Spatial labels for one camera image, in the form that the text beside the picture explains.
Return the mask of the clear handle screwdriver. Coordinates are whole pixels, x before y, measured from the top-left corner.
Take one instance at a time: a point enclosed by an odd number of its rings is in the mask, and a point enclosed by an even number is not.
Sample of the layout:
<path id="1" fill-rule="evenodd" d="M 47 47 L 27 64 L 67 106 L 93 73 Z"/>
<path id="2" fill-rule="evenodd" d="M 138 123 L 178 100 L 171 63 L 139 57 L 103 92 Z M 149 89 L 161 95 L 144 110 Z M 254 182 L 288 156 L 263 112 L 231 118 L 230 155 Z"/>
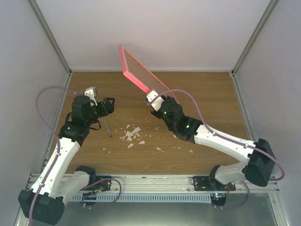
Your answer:
<path id="1" fill-rule="evenodd" d="M 108 136 L 112 137 L 112 132 L 111 132 L 109 125 L 107 124 L 106 121 L 104 121 L 104 124 L 105 124 L 106 130 L 107 130 Z"/>

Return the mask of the pink photo frame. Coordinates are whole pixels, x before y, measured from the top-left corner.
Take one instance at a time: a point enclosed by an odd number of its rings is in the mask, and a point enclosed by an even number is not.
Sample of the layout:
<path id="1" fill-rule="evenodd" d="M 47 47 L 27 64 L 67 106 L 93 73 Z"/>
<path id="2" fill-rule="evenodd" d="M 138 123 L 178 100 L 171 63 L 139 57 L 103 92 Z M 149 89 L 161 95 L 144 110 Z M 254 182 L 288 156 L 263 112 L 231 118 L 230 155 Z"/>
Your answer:
<path id="1" fill-rule="evenodd" d="M 145 95 L 153 90 L 158 94 L 170 90 L 167 85 L 121 45 L 119 46 L 119 56 L 123 75 L 143 91 Z"/>

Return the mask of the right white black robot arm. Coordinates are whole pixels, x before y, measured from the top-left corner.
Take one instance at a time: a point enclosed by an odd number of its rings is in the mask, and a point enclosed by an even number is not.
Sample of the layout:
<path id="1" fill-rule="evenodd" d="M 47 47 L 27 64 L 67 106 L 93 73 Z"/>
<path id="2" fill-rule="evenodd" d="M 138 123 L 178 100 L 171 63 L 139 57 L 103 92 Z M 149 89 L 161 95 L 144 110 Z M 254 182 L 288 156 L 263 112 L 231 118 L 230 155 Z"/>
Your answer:
<path id="1" fill-rule="evenodd" d="M 248 181 L 266 187 L 275 163 L 269 143 L 264 139 L 254 142 L 215 130 L 201 120 L 184 114 L 182 106 L 172 97 L 148 97 L 152 115 L 162 119 L 169 131 L 182 141 L 204 145 L 238 160 L 238 163 L 216 165 L 208 176 L 208 185 L 218 191 L 225 184 Z"/>

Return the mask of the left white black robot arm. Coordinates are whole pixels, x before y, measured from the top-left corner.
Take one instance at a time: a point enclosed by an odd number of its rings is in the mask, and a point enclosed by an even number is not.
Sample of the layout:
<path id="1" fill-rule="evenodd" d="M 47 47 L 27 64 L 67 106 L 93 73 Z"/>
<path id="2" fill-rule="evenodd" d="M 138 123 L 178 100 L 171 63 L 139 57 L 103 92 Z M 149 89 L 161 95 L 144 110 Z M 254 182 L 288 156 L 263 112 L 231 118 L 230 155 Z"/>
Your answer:
<path id="1" fill-rule="evenodd" d="M 56 147 L 40 177 L 29 190 L 22 190 L 18 201 L 23 214 L 32 224 L 34 220 L 56 225 L 61 219 L 65 206 L 81 189 L 92 190 L 96 187 L 95 170 L 79 167 L 66 181 L 64 174 L 92 125 L 99 118 L 108 116 L 115 110 L 115 99 L 106 97 L 95 101 L 92 94 L 76 96 L 71 112 L 65 118 L 65 124 L 56 136 Z"/>

